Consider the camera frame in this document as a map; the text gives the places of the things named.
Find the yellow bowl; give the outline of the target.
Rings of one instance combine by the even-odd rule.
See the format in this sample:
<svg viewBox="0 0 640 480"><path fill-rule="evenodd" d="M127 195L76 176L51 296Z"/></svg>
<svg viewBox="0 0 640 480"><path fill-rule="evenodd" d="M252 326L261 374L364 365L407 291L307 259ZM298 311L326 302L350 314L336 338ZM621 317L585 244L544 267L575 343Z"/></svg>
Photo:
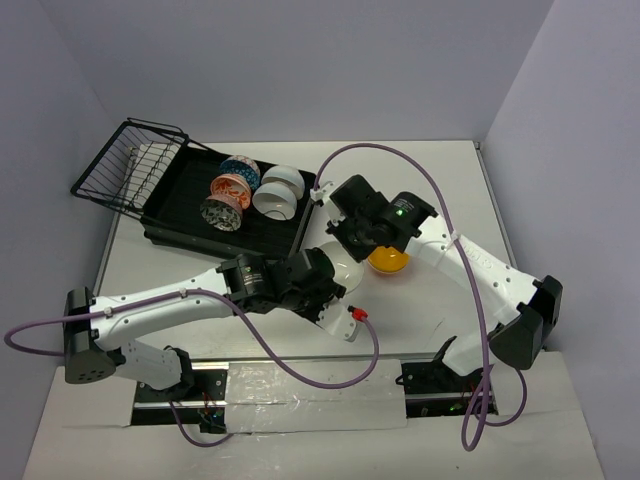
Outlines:
<svg viewBox="0 0 640 480"><path fill-rule="evenodd" d="M396 274L408 266L410 256L393 247L378 247L368 256L367 261L381 274Z"/></svg>

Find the orange floral bowl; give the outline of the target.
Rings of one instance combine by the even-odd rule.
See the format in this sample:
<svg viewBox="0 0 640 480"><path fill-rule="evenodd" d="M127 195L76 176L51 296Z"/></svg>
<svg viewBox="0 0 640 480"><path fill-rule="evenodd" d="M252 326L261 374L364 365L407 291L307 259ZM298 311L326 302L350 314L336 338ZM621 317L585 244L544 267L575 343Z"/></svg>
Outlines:
<svg viewBox="0 0 640 480"><path fill-rule="evenodd" d="M243 210L251 205L252 190L245 178L239 174L221 174L210 184L212 194L225 194L234 198Z"/></svg>

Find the blue patterned bowl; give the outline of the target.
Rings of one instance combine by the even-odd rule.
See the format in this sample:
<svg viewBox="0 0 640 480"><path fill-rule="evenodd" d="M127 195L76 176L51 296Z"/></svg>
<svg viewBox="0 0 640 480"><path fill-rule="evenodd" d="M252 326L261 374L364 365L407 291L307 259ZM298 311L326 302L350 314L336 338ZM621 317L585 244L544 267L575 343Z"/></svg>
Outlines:
<svg viewBox="0 0 640 480"><path fill-rule="evenodd" d="M219 168L221 174L237 174L242 176L250 189L255 191L261 185L261 171L255 160L243 155L231 155Z"/></svg>

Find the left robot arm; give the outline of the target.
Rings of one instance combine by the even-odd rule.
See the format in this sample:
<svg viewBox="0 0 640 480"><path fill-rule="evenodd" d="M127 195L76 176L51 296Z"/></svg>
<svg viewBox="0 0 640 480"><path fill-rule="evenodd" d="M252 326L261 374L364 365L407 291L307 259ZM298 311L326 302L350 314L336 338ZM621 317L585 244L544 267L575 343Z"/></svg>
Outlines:
<svg viewBox="0 0 640 480"><path fill-rule="evenodd" d="M63 328L65 380L89 384L112 375L137 380L171 399L188 396L195 373L187 352L159 349L141 337L186 323L287 310L344 341L357 326L342 303L344 286L319 248L288 258L241 254L187 280L121 296L70 291Z"/></svg>

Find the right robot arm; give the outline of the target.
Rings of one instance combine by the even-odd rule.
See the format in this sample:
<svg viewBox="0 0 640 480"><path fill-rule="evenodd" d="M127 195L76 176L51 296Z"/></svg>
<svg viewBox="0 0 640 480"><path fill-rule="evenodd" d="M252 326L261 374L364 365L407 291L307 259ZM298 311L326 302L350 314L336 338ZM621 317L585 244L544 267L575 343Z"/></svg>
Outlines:
<svg viewBox="0 0 640 480"><path fill-rule="evenodd" d="M392 247L469 290L484 324L461 327L434 367L439 387L455 391L484 363L530 369L558 323L563 286L517 270L451 230L444 216L410 192L387 199L361 175L311 193L328 214L327 231L357 262Z"/></svg>

